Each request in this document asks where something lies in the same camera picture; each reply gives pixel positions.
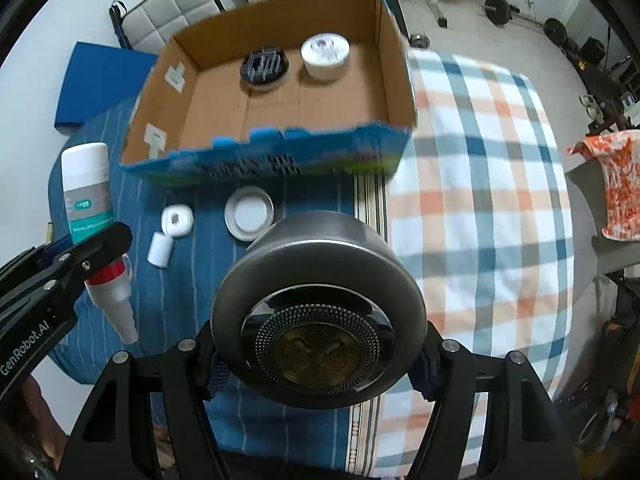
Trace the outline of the chrome dumbbell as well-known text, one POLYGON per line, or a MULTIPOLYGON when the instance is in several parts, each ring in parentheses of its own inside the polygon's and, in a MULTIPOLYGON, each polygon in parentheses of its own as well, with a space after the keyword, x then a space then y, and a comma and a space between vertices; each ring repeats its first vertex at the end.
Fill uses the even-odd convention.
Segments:
POLYGON ((413 34, 408 39, 410 47, 415 49, 428 50, 431 47, 431 40, 422 34, 413 34))

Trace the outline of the white round cream jar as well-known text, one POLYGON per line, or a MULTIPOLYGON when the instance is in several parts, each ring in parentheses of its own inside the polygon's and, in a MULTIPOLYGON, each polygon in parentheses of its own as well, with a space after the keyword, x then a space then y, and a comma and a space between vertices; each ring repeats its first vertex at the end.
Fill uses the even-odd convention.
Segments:
POLYGON ((324 32, 308 38, 300 47, 306 70, 314 80, 334 81, 348 69, 350 44, 333 32, 324 32))

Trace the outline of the white quilted chair left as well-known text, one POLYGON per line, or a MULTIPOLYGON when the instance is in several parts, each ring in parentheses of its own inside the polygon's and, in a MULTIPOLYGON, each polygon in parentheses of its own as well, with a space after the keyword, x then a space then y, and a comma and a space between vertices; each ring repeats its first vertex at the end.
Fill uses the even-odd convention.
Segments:
POLYGON ((113 0, 108 9, 119 47, 151 54, 180 30, 221 12, 220 0, 143 0, 131 9, 113 0))

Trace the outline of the grey chair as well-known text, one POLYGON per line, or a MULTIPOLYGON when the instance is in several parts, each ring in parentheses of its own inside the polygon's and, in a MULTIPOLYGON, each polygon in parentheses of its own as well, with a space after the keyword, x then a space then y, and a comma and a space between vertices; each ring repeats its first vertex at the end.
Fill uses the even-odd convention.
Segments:
POLYGON ((604 179, 596 160, 565 174, 573 221, 575 284, 639 263, 638 242, 616 242, 602 234, 608 224, 604 179))

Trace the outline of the white earbud-shaped device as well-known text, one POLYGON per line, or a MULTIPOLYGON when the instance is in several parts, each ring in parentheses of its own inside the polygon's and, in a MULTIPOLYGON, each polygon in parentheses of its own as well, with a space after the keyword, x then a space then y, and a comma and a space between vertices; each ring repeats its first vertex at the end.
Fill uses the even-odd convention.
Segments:
POLYGON ((175 240, 189 235, 194 227, 193 210, 186 204, 167 206, 160 215, 160 232, 152 236, 148 263, 160 269, 168 267, 175 240))

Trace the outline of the silver jar lid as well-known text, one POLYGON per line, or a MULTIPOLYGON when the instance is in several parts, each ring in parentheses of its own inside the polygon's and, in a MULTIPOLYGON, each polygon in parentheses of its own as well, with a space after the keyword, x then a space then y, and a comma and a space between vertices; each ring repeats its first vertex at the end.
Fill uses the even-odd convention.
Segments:
POLYGON ((256 240, 272 226, 273 221, 273 202, 267 192, 258 186, 238 188, 224 206, 227 229, 240 242, 256 240))

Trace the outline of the blue foam mat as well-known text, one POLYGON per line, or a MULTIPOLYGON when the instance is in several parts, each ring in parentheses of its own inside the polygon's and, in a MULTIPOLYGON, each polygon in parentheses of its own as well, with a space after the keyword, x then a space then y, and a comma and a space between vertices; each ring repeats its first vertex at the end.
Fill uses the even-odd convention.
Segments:
POLYGON ((83 125, 88 119, 137 96, 157 56, 78 41, 63 78, 54 128, 83 125))

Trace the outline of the open cardboard milk box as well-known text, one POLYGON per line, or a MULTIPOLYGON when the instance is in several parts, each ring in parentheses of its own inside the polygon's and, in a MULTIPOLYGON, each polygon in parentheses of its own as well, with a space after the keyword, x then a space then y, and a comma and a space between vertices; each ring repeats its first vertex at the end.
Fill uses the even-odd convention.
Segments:
POLYGON ((279 174, 392 174, 418 114, 408 52, 384 0, 266 0, 178 32, 131 114, 120 163, 166 185, 279 174), (333 32, 350 44, 340 79, 309 76, 300 47, 333 32), (253 91, 244 58, 281 48, 282 84, 253 91))

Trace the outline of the silver round metal tin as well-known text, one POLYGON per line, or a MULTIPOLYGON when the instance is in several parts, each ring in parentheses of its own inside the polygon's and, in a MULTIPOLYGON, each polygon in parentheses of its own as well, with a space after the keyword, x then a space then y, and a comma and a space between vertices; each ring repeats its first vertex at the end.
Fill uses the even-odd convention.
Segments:
POLYGON ((360 220, 313 210, 254 240, 210 315, 218 354, 266 398, 346 408, 395 385, 427 333, 414 278, 360 220))

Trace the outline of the floor barbell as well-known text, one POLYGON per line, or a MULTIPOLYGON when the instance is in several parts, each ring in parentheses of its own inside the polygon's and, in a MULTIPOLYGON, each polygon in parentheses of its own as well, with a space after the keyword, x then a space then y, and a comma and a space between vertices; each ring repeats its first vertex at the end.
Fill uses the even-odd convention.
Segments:
POLYGON ((540 28, 557 47, 570 51, 577 49, 576 42, 568 36, 566 26, 556 18, 538 20, 536 16, 523 13, 520 8, 506 0, 485 0, 482 8, 486 18, 497 27, 504 27, 514 20, 524 21, 540 28))

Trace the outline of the white teal spray bottle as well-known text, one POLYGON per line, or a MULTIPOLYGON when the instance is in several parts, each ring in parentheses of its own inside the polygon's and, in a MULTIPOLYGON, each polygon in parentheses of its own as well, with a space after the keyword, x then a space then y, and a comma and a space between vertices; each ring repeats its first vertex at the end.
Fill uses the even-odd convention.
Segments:
MULTIPOLYGON (((70 236, 79 243, 115 222, 110 191, 108 146, 103 142, 66 148, 61 176, 70 236)), ((134 344, 138 331, 130 306, 131 280, 123 258, 97 270, 85 281, 92 303, 110 322, 123 344, 134 344)))

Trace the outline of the black scooter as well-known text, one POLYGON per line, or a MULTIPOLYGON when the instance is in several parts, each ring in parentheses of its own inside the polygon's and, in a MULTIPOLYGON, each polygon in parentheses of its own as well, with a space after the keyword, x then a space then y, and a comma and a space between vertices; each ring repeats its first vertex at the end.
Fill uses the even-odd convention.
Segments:
POLYGON ((639 420, 639 280, 606 276, 617 288, 612 318, 602 328, 596 364, 567 399, 574 445, 602 452, 624 422, 639 420))

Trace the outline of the black exercise equipment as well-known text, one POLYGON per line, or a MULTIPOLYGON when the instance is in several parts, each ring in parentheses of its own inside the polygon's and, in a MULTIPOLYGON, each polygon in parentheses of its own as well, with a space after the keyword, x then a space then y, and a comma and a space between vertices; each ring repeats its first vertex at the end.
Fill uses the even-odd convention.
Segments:
POLYGON ((639 123, 639 65, 630 55, 608 66, 608 47, 593 37, 582 46, 567 37, 563 51, 574 67, 586 95, 582 106, 592 115, 589 135, 631 128, 639 123))

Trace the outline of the blue striped cloth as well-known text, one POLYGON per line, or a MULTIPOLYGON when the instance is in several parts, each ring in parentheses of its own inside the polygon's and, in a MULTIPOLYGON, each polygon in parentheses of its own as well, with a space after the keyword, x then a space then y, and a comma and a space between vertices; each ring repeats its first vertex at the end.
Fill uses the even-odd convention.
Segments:
MULTIPOLYGON (((208 323, 213 296, 230 266, 244 255, 247 244, 238 242, 224 222, 224 204, 239 187, 236 182, 213 182, 195 188, 164 188, 128 174, 119 167, 134 98, 88 120, 70 135, 64 148, 104 142, 110 154, 110 190, 116 220, 130 226, 128 252, 132 271, 130 304, 139 334, 126 347, 134 356, 160 354, 184 338, 195 336, 208 323), (160 232, 166 206, 186 204, 194 212, 191 234, 179 238, 166 269, 152 266, 148 252, 152 235, 160 232)), ((276 218, 307 210, 334 210, 356 216, 355 179, 349 174, 324 177, 284 177, 262 182, 276 206, 276 218)), ((55 238, 68 234, 60 156, 49 180, 49 205, 55 238)), ((70 378, 94 384, 108 358, 125 348, 114 328, 84 292, 76 302, 78 322, 54 348, 50 358, 70 378)), ((375 408, 332 411, 287 408, 261 396, 238 378, 212 402, 205 404, 221 448, 233 453, 276 458, 352 474, 372 474, 375 445, 375 408)))

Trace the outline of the plaid checkered cloth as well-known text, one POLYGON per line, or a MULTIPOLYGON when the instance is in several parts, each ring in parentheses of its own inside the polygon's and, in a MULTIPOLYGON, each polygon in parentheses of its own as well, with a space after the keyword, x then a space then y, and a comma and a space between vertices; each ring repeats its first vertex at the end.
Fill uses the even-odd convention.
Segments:
POLYGON ((412 50, 418 122, 393 177, 358 176, 355 214, 416 280, 439 333, 523 352, 548 393, 565 370, 573 226, 561 157, 524 75, 412 50))

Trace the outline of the orange white towel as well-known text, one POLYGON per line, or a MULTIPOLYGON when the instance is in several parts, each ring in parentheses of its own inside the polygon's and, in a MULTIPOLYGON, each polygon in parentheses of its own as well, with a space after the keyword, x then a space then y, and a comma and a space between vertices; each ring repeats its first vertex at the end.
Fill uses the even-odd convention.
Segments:
POLYGON ((567 149, 585 160, 597 159, 604 180, 606 227, 602 234, 616 242, 639 240, 639 130, 586 136, 567 149))

